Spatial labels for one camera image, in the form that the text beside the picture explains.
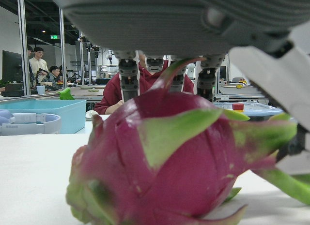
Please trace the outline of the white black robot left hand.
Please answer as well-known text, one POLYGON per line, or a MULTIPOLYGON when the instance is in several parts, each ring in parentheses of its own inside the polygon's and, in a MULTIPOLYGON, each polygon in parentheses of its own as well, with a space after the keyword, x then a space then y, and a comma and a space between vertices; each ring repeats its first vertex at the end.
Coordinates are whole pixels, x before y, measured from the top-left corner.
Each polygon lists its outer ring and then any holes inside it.
POLYGON ((310 57, 290 38, 310 20, 310 0, 53 0, 95 44, 150 57, 221 55, 298 122, 277 167, 310 171, 310 57))

